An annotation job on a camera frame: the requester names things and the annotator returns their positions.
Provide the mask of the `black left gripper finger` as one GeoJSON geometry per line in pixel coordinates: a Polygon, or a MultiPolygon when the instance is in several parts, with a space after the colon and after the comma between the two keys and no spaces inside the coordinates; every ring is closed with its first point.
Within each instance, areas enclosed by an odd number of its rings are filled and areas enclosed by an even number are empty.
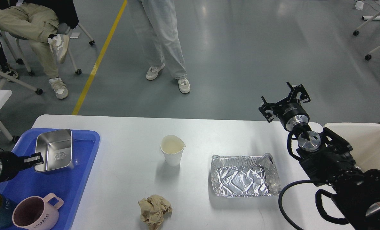
{"type": "Polygon", "coordinates": [[[40,152],[34,153],[31,156],[25,156],[23,158],[23,164],[25,167],[37,166],[43,163],[45,162],[40,152]]]}

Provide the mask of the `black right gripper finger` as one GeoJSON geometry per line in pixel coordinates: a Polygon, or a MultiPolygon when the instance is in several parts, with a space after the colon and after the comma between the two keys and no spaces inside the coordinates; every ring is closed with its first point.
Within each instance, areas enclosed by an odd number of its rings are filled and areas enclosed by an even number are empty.
{"type": "Polygon", "coordinates": [[[287,96],[286,102],[287,104],[291,103],[308,103],[311,101],[307,90],[304,88],[304,85],[291,85],[291,83],[286,82],[288,87],[290,88],[290,92],[287,96]]]}
{"type": "Polygon", "coordinates": [[[275,118],[279,119],[279,106],[280,102],[269,103],[265,98],[261,97],[263,103],[259,107],[259,111],[264,116],[267,122],[272,122],[275,118]]]}

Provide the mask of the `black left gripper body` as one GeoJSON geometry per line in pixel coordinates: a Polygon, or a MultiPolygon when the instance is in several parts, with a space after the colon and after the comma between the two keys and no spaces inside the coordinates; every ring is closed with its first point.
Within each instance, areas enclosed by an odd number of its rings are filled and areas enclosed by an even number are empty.
{"type": "Polygon", "coordinates": [[[21,170],[25,156],[17,156],[10,151],[0,152],[0,182],[13,179],[21,170]]]}

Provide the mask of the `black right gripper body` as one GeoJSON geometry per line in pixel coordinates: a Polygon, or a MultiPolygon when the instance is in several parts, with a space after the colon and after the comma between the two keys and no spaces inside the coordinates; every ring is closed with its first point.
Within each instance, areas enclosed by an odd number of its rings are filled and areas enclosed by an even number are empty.
{"type": "Polygon", "coordinates": [[[300,103],[278,102],[275,115],[286,131],[292,131],[298,124],[308,124],[310,117],[300,103]]]}

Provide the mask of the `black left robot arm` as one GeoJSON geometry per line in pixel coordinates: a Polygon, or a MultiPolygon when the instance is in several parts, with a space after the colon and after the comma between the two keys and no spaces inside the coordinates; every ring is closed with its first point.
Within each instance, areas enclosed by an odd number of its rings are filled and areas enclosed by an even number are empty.
{"type": "Polygon", "coordinates": [[[32,166],[44,163],[40,152],[30,156],[17,156],[11,151],[0,151],[0,182],[13,179],[17,174],[32,166]]]}

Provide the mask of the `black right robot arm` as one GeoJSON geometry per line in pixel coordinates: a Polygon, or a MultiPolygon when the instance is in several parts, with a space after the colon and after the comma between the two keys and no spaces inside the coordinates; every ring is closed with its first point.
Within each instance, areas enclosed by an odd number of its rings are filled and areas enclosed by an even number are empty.
{"type": "Polygon", "coordinates": [[[269,103],[262,97],[259,111],[267,122],[277,117],[288,132],[286,148],[307,174],[307,180],[286,185],[278,198],[278,207],[285,220],[295,229],[301,229],[288,217],[282,205],[284,193],[299,184],[312,183],[319,187],[331,186],[335,193],[319,189],[315,205],[321,218],[338,225],[351,224],[356,230],[380,230],[380,170],[363,172],[356,167],[351,155],[351,144],[330,130],[318,133],[309,125],[310,117],[301,103],[310,102],[302,84],[291,85],[286,98],[269,103]]]}

